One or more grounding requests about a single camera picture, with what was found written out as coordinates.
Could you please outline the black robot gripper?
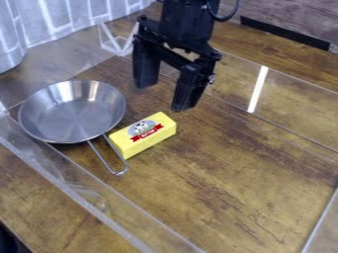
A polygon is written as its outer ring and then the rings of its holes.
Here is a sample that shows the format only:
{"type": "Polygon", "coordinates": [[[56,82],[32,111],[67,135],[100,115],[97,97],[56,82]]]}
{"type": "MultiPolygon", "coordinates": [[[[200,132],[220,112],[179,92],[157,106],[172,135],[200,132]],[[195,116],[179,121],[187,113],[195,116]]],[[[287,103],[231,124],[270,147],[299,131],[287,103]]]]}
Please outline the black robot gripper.
{"type": "Polygon", "coordinates": [[[180,69],[171,109],[175,112],[194,108],[208,84],[214,83],[212,69],[220,53],[210,46],[220,0],[164,0],[160,19],[137,17],[139,29],[133,35],[133,81],[139,89],[159,81],[164,61],[180,69]],[[192,52],[198,58],[190,63],[172,49],[192,52]]]}

